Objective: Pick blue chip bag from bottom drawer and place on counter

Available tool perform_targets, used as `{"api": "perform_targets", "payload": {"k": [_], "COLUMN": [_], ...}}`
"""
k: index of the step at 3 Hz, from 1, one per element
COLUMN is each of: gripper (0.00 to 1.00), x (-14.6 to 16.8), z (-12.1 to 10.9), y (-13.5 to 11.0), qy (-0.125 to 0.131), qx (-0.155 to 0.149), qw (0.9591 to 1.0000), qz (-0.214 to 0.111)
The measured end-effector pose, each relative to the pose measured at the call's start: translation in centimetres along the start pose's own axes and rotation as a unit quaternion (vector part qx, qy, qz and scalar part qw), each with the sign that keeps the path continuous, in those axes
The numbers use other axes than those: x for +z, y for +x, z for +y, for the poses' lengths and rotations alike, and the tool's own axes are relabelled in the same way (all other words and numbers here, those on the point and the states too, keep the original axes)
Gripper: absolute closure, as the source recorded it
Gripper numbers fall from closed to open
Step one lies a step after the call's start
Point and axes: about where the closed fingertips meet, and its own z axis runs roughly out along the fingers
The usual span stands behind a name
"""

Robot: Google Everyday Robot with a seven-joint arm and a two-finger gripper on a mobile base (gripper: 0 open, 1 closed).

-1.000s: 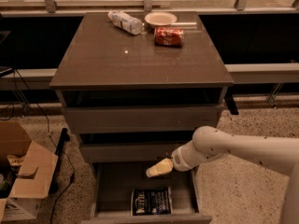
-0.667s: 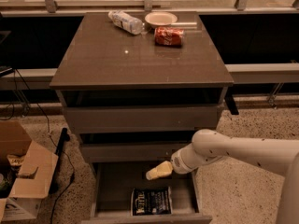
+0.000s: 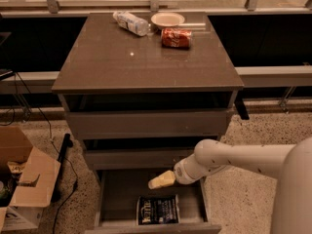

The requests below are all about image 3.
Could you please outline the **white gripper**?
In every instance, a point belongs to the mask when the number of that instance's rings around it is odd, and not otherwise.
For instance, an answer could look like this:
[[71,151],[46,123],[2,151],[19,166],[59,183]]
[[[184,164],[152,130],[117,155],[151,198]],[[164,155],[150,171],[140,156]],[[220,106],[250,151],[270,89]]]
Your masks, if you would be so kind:
[[153,189],[172,186],[175,181],[179,184],[191,184],[200,180],[205,176],[211,176],[217,172],[223,170],[223,166],[204,166],[200,164],[195,155],[192,154],[179,162],[174,166],[174,171],[166,171],[148,182],[148,187]]

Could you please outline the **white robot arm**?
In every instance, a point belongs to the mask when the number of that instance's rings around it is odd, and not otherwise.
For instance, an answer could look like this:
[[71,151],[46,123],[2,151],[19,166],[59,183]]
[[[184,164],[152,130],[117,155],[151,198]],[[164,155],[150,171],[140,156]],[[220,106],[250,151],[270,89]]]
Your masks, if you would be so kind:
[[229,145],[199,141],[193,153],[148,182],[158,189],[191,184],[233,166],[277,180],[270,234],[312,233],[312,138],[297,144]]

